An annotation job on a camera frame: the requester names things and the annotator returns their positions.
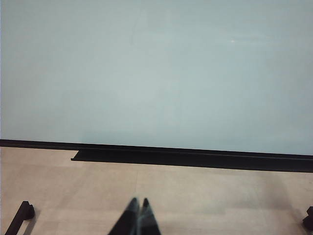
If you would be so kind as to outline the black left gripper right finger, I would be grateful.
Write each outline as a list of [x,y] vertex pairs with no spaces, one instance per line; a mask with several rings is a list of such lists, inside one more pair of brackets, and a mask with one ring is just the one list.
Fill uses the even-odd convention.
[[138,216],[138,234],[161,235],[157,220],[147,198],[144,198],[143,205]]

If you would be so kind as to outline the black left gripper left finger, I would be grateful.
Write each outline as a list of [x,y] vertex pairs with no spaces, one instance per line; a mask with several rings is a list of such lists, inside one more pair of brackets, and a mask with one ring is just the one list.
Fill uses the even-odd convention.
[[110,230],[109,235],[135,235],[138,215],[139,201],[134,197]]

